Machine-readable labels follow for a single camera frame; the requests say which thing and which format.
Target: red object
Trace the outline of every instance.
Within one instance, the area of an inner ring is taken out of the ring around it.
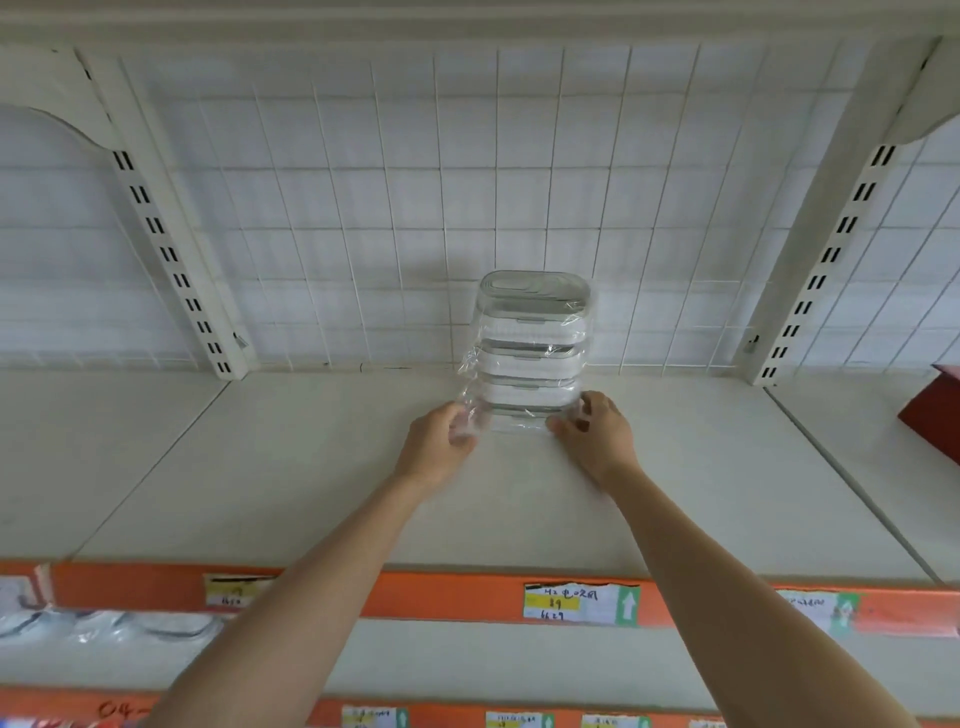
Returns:
[[[938,366],[940,376],[900,412],[900,419],[960,465],[960,367]]]

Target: price tag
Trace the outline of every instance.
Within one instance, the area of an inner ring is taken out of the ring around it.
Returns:
[[[364,708],[345,705],[341,713],[343,728],[408,728],[406,708]]]
[[[846,632],[860,605],[860,596],[841,592],[803,592],[778,589],[782,596],[825,632]]]
[[[36,604],[34,585],[26,576],[0,576],[0,614]]]
[[[640,587],[619,584],[527,584],[525,619],[636,627]]]
[[[487,728],[553,728],[553,714],[487,711]]]
[[[583,716],[580,728],[650,728],[647,716]]]
[[[274,576],[244,576],[243,574],[205,573],[206,606],[243,609],[267,591]]]

